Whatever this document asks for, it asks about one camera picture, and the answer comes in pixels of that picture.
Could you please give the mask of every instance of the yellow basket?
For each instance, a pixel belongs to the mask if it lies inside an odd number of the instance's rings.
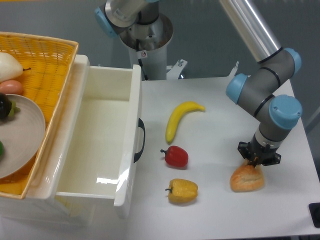
[[[16,80],[22,83],[22,95],[40,107],[46,124],[37,154],[18,171],[0,179],[0,197],[25,198],[59,120],[78,46],[75,41],[53,37],[0,32],[0,52],[14,56],[24,69],[31,68]]]

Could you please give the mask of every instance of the white plastic bin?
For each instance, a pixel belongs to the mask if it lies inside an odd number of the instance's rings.
[[[141,115],[140,72],[139,66],[89,68],[56,190],[64,205],[73,198],[104,199],[113,202],[120,218],[128,216]]]

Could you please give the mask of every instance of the bread roll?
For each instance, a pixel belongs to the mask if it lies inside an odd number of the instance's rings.
[[[261,189],[265,184],[264,175],[259,165],[248,165],[246,160],[238,167],[230,178],[230,186],[234,192],[245,193]]]

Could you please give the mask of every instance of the cable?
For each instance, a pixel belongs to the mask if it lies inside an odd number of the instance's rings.
[[[139,39],[136,39],[135,40],[135,49],[136,49],[137,52],[139,52],[139,43],[140,43]],[[138,59],[138,62],[139,62],[139,65],[141,67],[141,70],[142,70],[142,73],[143,73],[143,76],[144,76],[144,80],[145,81],[149,81],[150,79],[148,78],[148,76],[147,76],[147,74],[145,72],[145,68],[144,68],[144,65],[142,64],[141,58]]]

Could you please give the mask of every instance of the white table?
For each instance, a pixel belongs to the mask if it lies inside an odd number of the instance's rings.
[[[230,79],[143,82],[145,150],[138,161],[128,240],[205,240],[320,234],[308,205],[320,201],[320,184],[301,120],[280,146],[281,163],[263,166],[265,187],[234,193],[229,179],[242,163],[240,141],[249,142],[259,122],[225,94]],[[293,95],[287,81],[275,95]],[[172,145],[189,154],[187,169],[166,165],[165,131],[172,110],[196,101],[205,112],[181,120]],[[169,203],[165,188],[174,178],[198,184],[195,203]]]

